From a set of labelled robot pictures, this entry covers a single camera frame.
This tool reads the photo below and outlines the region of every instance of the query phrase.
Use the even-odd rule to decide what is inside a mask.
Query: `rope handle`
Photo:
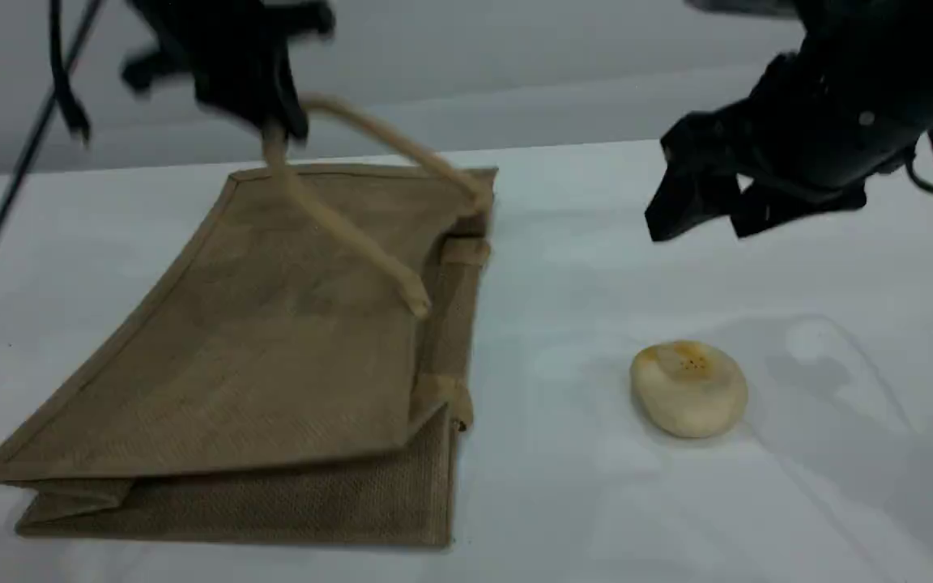
[[[453,182],[470,197],[469,206],[463,207],[460,215],[477,215],[492,207],[490,189],[475,181],[469,174],[445,162],[440,156],[413,143],[384,122],[360,113],[334,97],[308,96],[301,99],[300,104],[306,112],[323,111],[334,115],[379,143],[384,143],[399,154],[405,155],[425,170]],[[271,174],[279,178],[280,187],[297,206],[323,230],[329,232],[338,243],[344,244],[395,281],[399,294],[415,317],[422,320],[430,313],[430,298],[418,274],[386,252],[376,240],[366,235],[352,221],[323,204],[307,182],[302,181],[296,171],[286,164],[286,132],[278,122],[267,123],[262,132],[262,155]]]

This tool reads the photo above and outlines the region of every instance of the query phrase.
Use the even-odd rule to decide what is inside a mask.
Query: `white tablecloth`
[[[933,197],[876,178],[858,213],[655,245],[652,141],[452,159],[501,170],[450,550],[25,540],[29,494],[0,487],[0,582],[933,582]],[[247,166],[31,178],[0,247],[0,440]],[[673,338],[747,373],[731,434],[633,409],[630,360]]]

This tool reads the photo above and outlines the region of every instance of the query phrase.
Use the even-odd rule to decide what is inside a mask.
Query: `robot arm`
[[[745,100],[690,113],[662,138],[667,172],[645,212],[653,240],[728,215],[750,236],[866,204],[863,184],[911,160],[933,126],[933,1],[692,0],[804,22]],[[737,174],[754,182],[743,193]]]

